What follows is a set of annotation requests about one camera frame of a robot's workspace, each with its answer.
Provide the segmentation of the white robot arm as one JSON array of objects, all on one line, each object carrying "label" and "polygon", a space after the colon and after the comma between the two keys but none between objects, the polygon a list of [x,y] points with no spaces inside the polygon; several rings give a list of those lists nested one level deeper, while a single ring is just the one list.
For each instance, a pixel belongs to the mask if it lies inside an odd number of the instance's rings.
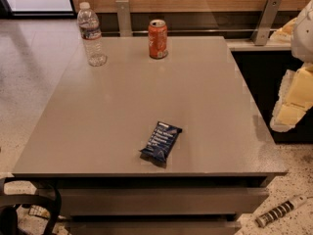
[{"label": "white robot arm", "polygon": [[275,104],[270,127],[287,132],[313,107],[313,15],[303,9],[298,17],[287,23],[281,34],[291,35],[291,53],[303,62],[297,71],[287,70],[282,78],[279,99]]}]

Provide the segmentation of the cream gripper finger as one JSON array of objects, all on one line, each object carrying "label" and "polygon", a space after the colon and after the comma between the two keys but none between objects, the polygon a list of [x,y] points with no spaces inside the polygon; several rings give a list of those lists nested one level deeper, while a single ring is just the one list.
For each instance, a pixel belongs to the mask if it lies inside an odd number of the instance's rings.
[{"label": "cream gripper finger", "polygon": [[292,19],[286,24],[284,24],[281,28],[277,29],[272,33],[270,39],[272,41],[281,41],[281,42],[291,42],[291,35],[294,28],[296,19]]},{"label": "cream gripper finger", "polygon": [[287,132],[313,107],[313,64],[304,63],[297,71],[287,70],[280,85],[270,127]]}]

